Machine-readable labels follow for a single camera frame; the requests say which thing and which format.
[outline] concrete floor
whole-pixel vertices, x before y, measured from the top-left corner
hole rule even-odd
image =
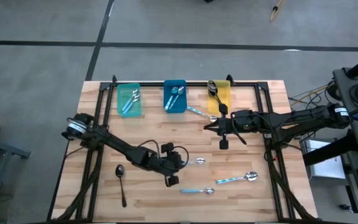
[[[96,41],[108,0],[0,0],[0,40]],[[358,47],[358,1],[116,0],[104,42]],[[76,111],[92,47],[0,45],[0,140],[32,151],[5,175],[0,220],[45,221],[65,152],[60,136]],[[288,95],[326,84],[358,52],[102,48],[93,80],[284,80]],[[322,130],[319,137],[344,131]],[[344,187],[312,183],[319,217],[358,223],[339,210]]]

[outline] metal spoon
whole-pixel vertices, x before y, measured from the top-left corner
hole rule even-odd
[[[127,103],[124,105],[124,107],[122,108],[122,111],[125,111],[125,109],[127,108],[127,106],[129,105],[129,103],[131,103],[133,97],[135,97],[136,95],[138,95],[138,92],[139,90],[136,89],[134,91],[132,91],[132,96],[129,98],[129,100],[127,101]]]
[[[178,89],[178,95],[177,95],[177,97],[173,100],[173,102],[171,103],[171,105],[169,106],[169,109],[172,108],[172,106],[173,106],[173,105],[175,104],[175,102],[177,101],[179,95],[182,95],[184,91],[185,91],[185,87],[184,87],[184,86],[179,87],[179,89]]]
[[[125,199],[124,189],[122,189],[122,181],[121,177],[124,175],[124,166],[119,164],[116,168],[116,176],[119,178],[119,183],[121,184],[121,198],[122,198],[122,206],[127,207],[127,200]]]
[[[205,159],[204,158],[197,158],[194,162],[187,162],[187,165],[192,165],[192,164],[198,164],[198,165],[202,165],[205,163]]]
[[[215,97],[219,104],[222,104],[222,101],[218,96],[218,88],[216,87],[215,82],[212,80],[208,81],[208,94],[212,97]]]
[[[190,111],[192,111],[192,112],[195,112],[195,113],[198,113],[198,114],[200,114],[200,115],[202,115],[202,116],[207,117],[207,118],[209,119],[209,122],[211,122],[211,123],[213,123],[213,122],[215,122],[215,121],[218,120],[218,117],[217,117],[217,116],[208,116],[208,115],[204,114],[203,112],[201,112],[201,111],[199,111],[199,110],[196,110],[196,109],[194,109],[194,108],[192,108],[192,107],[190,107],[190,106],[187,106],[187,109],[190,110]]]
[[[216,184],[223,184],[223,183],[227,183],[227,182],[232,182],[235,180],[248,180],[248,181],[254,181],[256,179],[258,179],[258,173],[252,171],[252,172],[247,172],[245,176],[243,177],[234,177],[234,178],[229,178],[229,179],[223,179],[223,180],[217,180]]]
[[[172,98],[173,98],[173,95],[174,95],[174,94],[177,94],[177,93],[178,93],[178,90],[179,90],[179,88],[176,87],[176,86],[172,88],[172,90],[171,90],[172,95],[171,95],[171,97],[169,98],[167,105],[165,105],[165,107],[164,107],[165,110],[168,109],[169,104],[171,103],[171,100],[172,100]]]
[[[134,100],[132,100],[132,102],[130,103],[130,105],[128,105],[127,109],[126,109],[123,113],[127,113],[127,112],[129,111],[129,109],[132,107],[132,105],[133,105],[136,101],[139,100],[139,98],[140,98],[140,95],[136,95],[135,98],[134,98]]]
[[[215,193],[215,190],[211,187],[207,187],[205,188],[204,190],[198,190],[198,189],[183,189],[183,190],[180,190],[181,193],[183,194],[188,194],[188,193],[198,193],[198,192],[205,192],[206,194],[214,194]]]

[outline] black spoon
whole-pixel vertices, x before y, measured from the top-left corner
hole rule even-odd
[[[124,189],[122,189],[121,177],[124,175],[124,166],[118,164],[116,168],[116,176],[119,178],[119,183],[121,184],[121,197],[122,197],[122,206],[127,207],[127,200],[125,200]]]
[[[222,101],[218,96],[218,88],[216,87],[215,82],[212,80],[208,81],[208,93],[210,96],[215,97],[219,104],[222,104]]]

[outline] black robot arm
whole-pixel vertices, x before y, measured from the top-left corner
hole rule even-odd
[[[291,113],[263,113],[252,110],[232,112],[231,118],[218,118],[214,123],[204,126],[204,129],[214,131],[222,136],[239,133],[263,133],[272,138],[273,146],[284,147],[296,136],[317,131],[321,128],[343,129],[349,125],[349,115],[340,104],[329,103],[309,110],[293,111]]]
[[[76,114],[74,118],[69,118],[68,121],[67,130],[62,133],[64,137],[80,139],[82,140],[81,145],[88,148],[97,144],[104,144],[123,154],[132,165],[164,175],[167,187],[179,183],[179,179],[174,176],[174,173],[182,169],[186,162],[183,162],[181,155],[174,151],[173,143],[162,145],[161,153],[166,153],[167,156],[160,157],[158,151],[143,146],[131,146],[111,134],[106,127],[93,124],[91,115]]]

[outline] wooden table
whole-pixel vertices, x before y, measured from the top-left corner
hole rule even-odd
[[[94,114],[100,82],[85,82],[77,113]],[[274,112],[287,113],[290,106],[284,82],[268,81]],[[105,147],[94,212],[94,222],[268,222],[277,221],[272,185],[261,134],[242,134],[248,145],[235,135],[228,136],[229,150],[219,150],[221,137],[203,130],[207,119],[192,112],[167,114],[162,107],[163,91],[159,87],[142,87],[142,116],[121,118],[117,113],[116,91],[110,110],[110,132],[129,144],[138,145],[154,139],[160,145],[173,142],[186,147],[190,159],[203,157],[203,165],[188,165],[177,174],[180,184],[166,187],[163,176],[132,166],[124,156]],[[207,112],[207,90],[188,87],[188,106]],[[231,111],[257,110],[255,92],[249,87],[231,88]],[[71,142],[68,153],[79,148],[79,141]],[[146,147],[156,150],[155,145]],[[301,152],[294,148],[283,150],[290,188],[313,216],[317,216],[313,196]],[[86,150],[70,155],[63,167],[62,178],[52,218],[57,218],[78,193],[85,164]],[[121,207],[121,189],[115,176],[118,164],[125,167],[124,191],[128,206]],[[215,180],[244,175],[256,171],[255,182],[238,181],[216,185]],[[213,187],[213,195],[181,194],[180,189]],[[280,191],[283,211],[287,217],[284,195]]]

